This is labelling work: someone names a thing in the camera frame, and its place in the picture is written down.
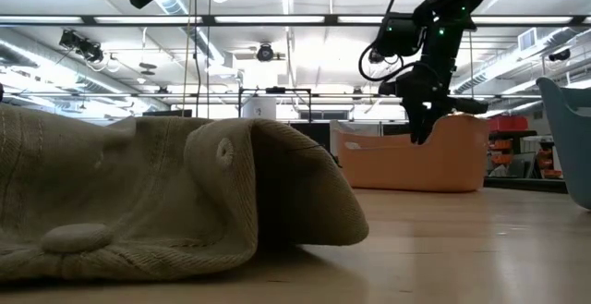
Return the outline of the shelf with orange bins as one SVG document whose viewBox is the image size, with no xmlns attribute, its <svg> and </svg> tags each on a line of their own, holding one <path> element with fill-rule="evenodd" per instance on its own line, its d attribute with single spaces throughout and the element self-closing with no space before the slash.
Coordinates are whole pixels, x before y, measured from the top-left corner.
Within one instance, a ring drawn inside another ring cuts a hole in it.
<svg viewBox="0 0 591 304">
<path fill-rule="evenodd" d="M 534 130 L 490 133 L 486 176 L 563 179 L 553 138 L 538 135 Z"/>
</svg>

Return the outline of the blue plastic bin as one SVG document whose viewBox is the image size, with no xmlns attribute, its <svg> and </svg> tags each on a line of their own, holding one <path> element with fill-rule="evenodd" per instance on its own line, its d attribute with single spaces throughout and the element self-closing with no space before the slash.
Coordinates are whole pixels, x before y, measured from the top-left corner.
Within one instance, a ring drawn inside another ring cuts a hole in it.
<svg viewBox="0 0 591 304">
<path fill-rule="evenodd" d="M 545 77 L 537 86 L 568 193 L 591 211 L 591 89 L 563 88 Z"/>
</svg>

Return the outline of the orange plastic bin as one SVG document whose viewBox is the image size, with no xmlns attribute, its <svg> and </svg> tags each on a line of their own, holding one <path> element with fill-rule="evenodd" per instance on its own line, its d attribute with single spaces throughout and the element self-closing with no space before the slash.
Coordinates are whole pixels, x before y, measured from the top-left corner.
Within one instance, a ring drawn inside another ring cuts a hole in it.
<svg viewBox="0 0 591 304">
<path fill-rule="evenodd" d="M 439 119 L 422 144 L 408 134 L 335 131 L 342 171 L 353 188 L 459 193 L 483 187 L 488 123 L 468 115 Z"/>
</svg>

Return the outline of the beige baseball cap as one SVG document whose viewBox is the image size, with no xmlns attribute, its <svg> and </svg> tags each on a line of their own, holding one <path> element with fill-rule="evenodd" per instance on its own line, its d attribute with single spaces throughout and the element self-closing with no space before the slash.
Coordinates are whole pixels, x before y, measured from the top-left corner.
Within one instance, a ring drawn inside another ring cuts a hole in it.
<svg viewBox="0 0 591 304">
<path fill-rule="evenodd" d="M 286 124 L 142 116 L 101 127 L 0 104 L 0 284 L 175 280 L 234 269 L 262 243 L 367 236 L 332 156 Z"/>
</svg>

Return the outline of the white cylindrical container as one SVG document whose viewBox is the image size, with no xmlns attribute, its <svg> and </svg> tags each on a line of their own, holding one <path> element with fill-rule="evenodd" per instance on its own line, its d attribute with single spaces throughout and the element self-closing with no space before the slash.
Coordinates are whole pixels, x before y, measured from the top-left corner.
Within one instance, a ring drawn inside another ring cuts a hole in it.
<svg viewBox="0 0 591 304">
<path fill-rule="evenodd" d="M 252 97 L 242 104 L 242 117 L 251 119 L 277 118 L 277 99 L 271 97 Z"/>
</svg>

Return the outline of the black table frame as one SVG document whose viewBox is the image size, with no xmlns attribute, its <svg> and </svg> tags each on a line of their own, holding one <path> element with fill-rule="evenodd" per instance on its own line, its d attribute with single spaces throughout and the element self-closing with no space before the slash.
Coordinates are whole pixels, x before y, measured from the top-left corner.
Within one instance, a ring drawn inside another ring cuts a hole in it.
<svg viewBox="0 0 591 304">
<path fill-rule="evenodd" d="M 568 193 L 566 184 L 562 179 L 485 177 L 484 187 L 551 192 L 559 194 Z"/>
</svg>

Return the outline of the black ceiling fixture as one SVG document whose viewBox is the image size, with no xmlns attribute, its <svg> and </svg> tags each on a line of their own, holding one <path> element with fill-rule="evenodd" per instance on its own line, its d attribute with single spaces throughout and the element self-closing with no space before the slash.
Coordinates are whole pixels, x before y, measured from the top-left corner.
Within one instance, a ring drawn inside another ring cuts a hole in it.
<svg viewBox="0 0 591 304">
<path fill-rule="evenodd" d="M 76 34 L 73 30 L 64 30 L 59 44 L 68 51 L 82 56 L 87 62 L 100 63 L 104 59 L 99 43 L 92 42 L 90 39 Z"/>
</svg>

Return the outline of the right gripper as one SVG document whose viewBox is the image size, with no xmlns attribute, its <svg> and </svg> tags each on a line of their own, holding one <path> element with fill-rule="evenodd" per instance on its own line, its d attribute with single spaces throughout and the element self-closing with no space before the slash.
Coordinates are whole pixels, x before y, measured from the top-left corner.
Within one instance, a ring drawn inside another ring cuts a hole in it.
<svg viewBox="0 0 591 304">
<path fill-rule="evenodd" d="M 378 94 L 396 96 L 406 111 L 411 142 L 426 142 L 435 123 L 450 113 L 481 115 L 488 104 L 474 98 L 454 98 L 438 73 L 425 63 L 406 64 L 384 77 Z"/>
</svg>

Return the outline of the red storage bin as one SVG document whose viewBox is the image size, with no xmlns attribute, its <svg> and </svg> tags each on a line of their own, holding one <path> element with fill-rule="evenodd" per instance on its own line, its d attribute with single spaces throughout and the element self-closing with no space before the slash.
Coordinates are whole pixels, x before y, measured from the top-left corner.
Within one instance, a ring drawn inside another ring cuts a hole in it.
<svg viewBox="0 0 591 304">
<path fill-rule="evenodd" d="M 488 120 L 490 132 L 527 131 L 528 121 L 525 116 L 494 116 Z"/>
</svg>

